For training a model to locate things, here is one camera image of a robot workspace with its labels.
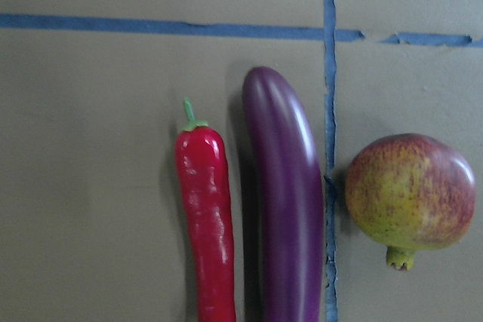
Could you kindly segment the red yellow pomegranate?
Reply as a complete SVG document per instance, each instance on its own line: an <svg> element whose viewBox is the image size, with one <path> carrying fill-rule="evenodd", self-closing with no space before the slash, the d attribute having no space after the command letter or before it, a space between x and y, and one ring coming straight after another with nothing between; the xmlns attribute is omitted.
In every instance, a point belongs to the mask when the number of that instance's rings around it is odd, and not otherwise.
<svg viewBox="0 0 483 322"><path fill-rule="evenodd" d="M404 133L376 140L354 157L344 196L355 224L386 246L386 264L408 271L416 252L449 247L467 233L477 188L459 152Z"/></svg>

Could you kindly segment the purple eggplant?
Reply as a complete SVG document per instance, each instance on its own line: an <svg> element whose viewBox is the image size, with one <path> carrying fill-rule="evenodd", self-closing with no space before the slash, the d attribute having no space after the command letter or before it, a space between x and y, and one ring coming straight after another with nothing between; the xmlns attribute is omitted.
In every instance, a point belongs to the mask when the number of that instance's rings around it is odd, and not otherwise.
<svg viewBox="0 0 483 322"><path fill-rule="evenodd" d="M267 66L249 71L242 102L262 198L263 319L317 321L325 218L305 109L288 81Z"/></svg>

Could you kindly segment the red chili pepper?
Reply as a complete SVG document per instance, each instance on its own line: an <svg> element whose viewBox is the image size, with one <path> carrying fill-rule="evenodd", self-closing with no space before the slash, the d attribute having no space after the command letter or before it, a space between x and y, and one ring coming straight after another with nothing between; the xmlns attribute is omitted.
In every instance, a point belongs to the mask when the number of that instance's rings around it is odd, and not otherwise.
<svg viewBox="0 0 483 322"><path fill-rule="evenodd" d="M199 321L235 321L234 238L229 168L221 135L183 100L187 125L175 164L195 263Z"/></svg>

